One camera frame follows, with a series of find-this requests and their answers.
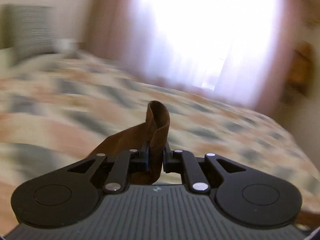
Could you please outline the brown cloth garment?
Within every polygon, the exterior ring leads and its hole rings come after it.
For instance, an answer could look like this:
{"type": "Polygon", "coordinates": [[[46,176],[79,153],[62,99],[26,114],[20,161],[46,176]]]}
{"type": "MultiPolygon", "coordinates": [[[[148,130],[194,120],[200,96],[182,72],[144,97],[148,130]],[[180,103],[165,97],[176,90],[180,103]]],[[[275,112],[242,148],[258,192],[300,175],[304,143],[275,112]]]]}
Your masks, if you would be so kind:
{"type": "Polygon", "coordinates": [[[124,150],[141,149],[149,142],[148,170],[132,175],[133,184],[151,185],[159,179],[162,170],[163,150],[167,144],[170,114],[163,103],[150,101],[145,122],[107,137],[90,155],[104,153],[116,157],[124,150]]]}

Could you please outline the patchwork checkered quilt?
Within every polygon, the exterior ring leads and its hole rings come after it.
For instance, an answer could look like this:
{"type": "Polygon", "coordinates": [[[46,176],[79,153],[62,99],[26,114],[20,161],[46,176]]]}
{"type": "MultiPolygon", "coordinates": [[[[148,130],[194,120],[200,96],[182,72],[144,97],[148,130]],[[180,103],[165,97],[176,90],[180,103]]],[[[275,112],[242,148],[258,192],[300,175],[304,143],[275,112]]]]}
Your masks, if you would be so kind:
{"type": "Polygon", "coordinates": [[[9,66],[1,50],[1,234],[17,225],[21,183],[89,155],[106,137],[145,121],[147,105],[170,113],[168,141],[198,157],[214,152],[294,184],[319,214],[319,171],[273,119],[194,94],[137,82],[116,63],[78,52],[9,66]]]}

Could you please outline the pink window curtain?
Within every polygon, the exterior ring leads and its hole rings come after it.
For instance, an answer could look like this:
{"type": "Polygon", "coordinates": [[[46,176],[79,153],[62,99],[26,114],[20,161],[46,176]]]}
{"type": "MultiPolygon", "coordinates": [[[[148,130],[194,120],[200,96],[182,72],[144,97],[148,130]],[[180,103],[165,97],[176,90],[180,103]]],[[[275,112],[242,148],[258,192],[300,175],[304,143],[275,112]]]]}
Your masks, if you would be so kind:
{"type": "Polygon", "coordinates": [[[270,114],[304,0],[93,0],[86,49],[144,82],[270,114]]]}

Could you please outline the grey striped pillow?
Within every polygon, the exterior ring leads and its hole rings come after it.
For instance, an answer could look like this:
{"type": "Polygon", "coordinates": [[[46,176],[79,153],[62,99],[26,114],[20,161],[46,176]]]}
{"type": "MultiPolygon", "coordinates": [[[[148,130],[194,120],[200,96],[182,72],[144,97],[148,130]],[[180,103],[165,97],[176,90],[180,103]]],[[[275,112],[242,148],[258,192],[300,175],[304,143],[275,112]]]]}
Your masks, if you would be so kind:
{"type": "Polygon", "coordinates": [[[14,64],[33,56],[57,53],[52,27],[52,7],[6,4],[4,33],[12,48],[14,64]]]}

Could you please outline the brown wooden wall object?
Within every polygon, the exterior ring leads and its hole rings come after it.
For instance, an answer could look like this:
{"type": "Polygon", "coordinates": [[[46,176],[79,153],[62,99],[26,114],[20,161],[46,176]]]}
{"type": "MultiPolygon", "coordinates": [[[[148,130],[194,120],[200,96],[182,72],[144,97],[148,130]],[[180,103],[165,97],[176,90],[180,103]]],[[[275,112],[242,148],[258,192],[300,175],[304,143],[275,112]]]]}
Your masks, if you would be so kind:
{"type": "Polygon", "coordinates": [[[308,97],[310,94],[315,72],[313,56],[313,47],[309,42],[303,41],[295,49],[281,98],[283,103],[290,105],[299,96],[308,97]]]}

